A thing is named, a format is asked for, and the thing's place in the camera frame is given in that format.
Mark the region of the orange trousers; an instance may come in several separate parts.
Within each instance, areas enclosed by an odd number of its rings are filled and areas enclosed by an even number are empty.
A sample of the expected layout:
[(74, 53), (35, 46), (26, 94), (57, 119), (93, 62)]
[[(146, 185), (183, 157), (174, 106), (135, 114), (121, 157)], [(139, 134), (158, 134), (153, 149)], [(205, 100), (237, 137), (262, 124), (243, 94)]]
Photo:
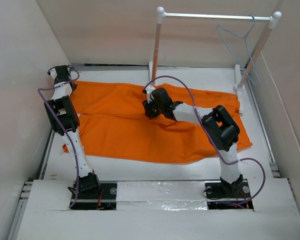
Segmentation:
[(187, 164), (217, 154), (199, 125), (146, 117), (140, 85), (81, 81), (70, 98), (89, 156)]

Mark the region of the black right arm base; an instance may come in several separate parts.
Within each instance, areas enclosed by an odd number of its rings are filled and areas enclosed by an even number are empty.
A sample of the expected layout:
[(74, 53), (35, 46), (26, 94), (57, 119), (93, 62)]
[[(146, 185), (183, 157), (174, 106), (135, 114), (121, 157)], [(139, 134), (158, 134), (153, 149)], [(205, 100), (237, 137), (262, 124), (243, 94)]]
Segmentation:
[(238, 190), (234, 193), (226, 193), (222, 189), (220, 180), (204, 182), (205, 189), (202, 191), (203, 197), (207, 200), (209, 210), (253, 210), (254, 206), (250, 200), (251, 192), (248, 181), (243, 180)]

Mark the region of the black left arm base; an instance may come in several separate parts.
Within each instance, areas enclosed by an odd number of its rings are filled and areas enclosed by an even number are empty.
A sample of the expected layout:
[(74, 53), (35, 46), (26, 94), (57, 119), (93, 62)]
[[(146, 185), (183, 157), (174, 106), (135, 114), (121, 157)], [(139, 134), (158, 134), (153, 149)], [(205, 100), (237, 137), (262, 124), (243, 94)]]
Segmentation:
[(72, 196), (69, 203), (71, 210), (112, 211), (117, 209), (117, 181), (101, 181), (101, 190), (96, 193), (80, 193), (75, 201), (75, 189), (68, 187)]

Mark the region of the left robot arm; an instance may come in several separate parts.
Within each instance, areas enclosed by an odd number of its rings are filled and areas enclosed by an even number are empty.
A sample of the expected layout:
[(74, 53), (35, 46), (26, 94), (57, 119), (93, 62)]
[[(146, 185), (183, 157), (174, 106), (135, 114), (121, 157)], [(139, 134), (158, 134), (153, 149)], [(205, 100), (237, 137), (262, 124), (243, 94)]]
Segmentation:
[(87, 160), (79, 134), (80, 120), (71, 101), (71, 94), (76, 90), (76, 78), (71, 72), (75, 69), (71, 65), (57, 65), (50, 68), (47, 74), (53, 80), (52, 97), (47, 100), (42, 97), (44, 107), (52, 130), (64, 140), (76, 169), (75, 186), (71, 187), (79, 197), (97, 198), (102, 187), (100, 181)]

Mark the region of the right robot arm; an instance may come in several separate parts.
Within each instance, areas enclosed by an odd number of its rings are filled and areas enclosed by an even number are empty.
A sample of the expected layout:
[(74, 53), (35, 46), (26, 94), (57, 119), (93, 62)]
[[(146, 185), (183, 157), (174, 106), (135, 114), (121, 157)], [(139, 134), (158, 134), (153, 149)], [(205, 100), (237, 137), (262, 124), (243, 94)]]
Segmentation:
[(150, 85), (142, 92), (146, 94), (146, 100), (142, 105), (145, 116), (149, 119), (163, 115), (176, 122), (187, 122), (203, 127), (209, 142), (219, 156), (222, 193), (227, 197), (237, 194), (243, 183), (237, 155), (240, 128), (227, 109), (222, 105), (202, 108), (182, 101), (173, 101), (163, 87), (155, 88)]

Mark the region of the silver tape strip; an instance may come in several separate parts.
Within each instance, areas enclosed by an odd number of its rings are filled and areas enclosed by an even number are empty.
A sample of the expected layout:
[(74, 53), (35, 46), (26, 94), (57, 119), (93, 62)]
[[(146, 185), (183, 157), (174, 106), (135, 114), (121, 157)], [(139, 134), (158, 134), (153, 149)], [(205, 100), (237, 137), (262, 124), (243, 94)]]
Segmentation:
[(120, 181), (118, 211), (206, 211), (203, 181)]

